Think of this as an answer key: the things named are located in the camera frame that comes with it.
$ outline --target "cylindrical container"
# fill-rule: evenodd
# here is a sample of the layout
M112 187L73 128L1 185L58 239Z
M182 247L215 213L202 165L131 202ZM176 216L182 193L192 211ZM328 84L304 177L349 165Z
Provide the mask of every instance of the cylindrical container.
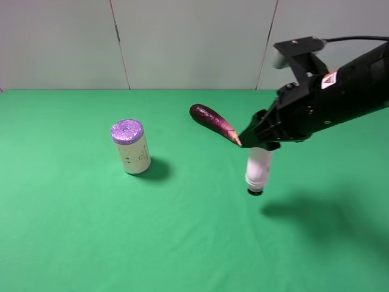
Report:
M111 137L126 173L136 175L150 166L145 132L138 120L117 122L111 128Z
M263 188L269 180L272 157L273 151L267 151L258 147L250 148L246 182L249 185L249 193L251 195L262 194Z

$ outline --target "sticker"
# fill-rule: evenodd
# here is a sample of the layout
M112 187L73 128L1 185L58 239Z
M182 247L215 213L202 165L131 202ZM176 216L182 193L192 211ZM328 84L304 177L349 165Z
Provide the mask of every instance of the sticker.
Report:
M338 73L338 69L335 71L332 71L331 73L328 73L325 75L322 79L322 89L326 89L327 87L330 87L331 85L334 85L336 83L336 75Z

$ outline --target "eggplant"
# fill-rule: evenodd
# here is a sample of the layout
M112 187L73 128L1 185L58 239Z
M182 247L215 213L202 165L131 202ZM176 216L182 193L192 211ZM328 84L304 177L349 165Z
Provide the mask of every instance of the eggplant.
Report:
M220 116L213 109L205 105L195 104L190 107L189 114L192 116L193 120L200 125L220 134L234 144L242 147L239 135L235 129L230 125L230 123L228 123L228 121L225 120L225 118Z

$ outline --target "purple lid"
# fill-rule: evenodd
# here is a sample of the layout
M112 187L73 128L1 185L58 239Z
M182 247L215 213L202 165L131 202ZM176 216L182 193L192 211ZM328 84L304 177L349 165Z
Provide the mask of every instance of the purple lid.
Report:
M121 120L112 126L111 136L116 144L133 144L143 136L143 126L138 120Z

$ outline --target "green tablecloth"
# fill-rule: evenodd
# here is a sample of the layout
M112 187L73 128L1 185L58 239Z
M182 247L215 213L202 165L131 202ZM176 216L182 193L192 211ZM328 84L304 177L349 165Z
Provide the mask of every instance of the green tablecloth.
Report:
M240 132L273 91L0 95L0 291L366 292L389 287L383 110L276 151L261 197ZM109 130L142 121L153 164L127 175Z

